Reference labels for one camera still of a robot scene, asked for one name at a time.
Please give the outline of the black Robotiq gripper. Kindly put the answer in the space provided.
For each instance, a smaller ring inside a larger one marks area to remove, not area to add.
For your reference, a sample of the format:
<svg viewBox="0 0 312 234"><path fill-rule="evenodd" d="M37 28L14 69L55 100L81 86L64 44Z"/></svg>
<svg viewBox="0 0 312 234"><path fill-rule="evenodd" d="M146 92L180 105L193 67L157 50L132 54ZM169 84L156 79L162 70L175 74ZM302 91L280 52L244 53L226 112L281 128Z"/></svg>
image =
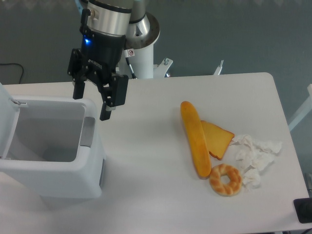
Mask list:
<svg viewBox="0 0 312 234"><path fill-rule="evenodd" d="M116 74L126 41L126 9L83 9L82 44L72 49L67 74L74 83L73 99L83 98L85 81L93 82L103 101L101 121L125 104L129 78Z"/></svg>

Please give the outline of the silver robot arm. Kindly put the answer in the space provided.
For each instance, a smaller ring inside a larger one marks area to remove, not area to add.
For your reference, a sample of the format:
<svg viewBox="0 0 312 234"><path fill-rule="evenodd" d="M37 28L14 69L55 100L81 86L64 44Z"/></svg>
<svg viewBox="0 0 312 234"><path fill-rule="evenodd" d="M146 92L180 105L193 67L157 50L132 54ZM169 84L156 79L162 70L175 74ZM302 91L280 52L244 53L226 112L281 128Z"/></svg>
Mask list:
<svg viewBox="0 0 312 234"><path fill-rule="evenodd" d="M85 81L91 81L103 101L100 120L108 120L125 103L129 79L154 77L160 26L144 0L89 0L79 30L81 47L72 50L67 71L73 99L83 98Z"/></svg>

